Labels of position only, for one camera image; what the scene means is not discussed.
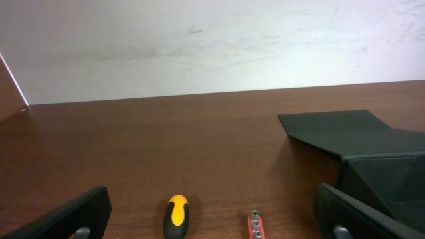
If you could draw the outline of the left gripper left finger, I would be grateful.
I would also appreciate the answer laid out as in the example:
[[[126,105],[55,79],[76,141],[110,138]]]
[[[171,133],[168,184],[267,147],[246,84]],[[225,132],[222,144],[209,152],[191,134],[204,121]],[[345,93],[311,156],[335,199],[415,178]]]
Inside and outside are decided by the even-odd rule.
[[[98,186],[3,237],[6,239],[69,238],[82,229],[81,236],[102,238],[111,211],[107,188]]]

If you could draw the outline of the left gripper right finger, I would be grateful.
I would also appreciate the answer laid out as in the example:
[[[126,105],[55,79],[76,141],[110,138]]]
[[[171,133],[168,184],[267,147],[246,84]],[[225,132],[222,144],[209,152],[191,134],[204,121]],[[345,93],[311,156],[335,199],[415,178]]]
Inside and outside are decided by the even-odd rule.
[[[324,239],[424,239],[423,233],[325,183],[318,187],[313,211]]]

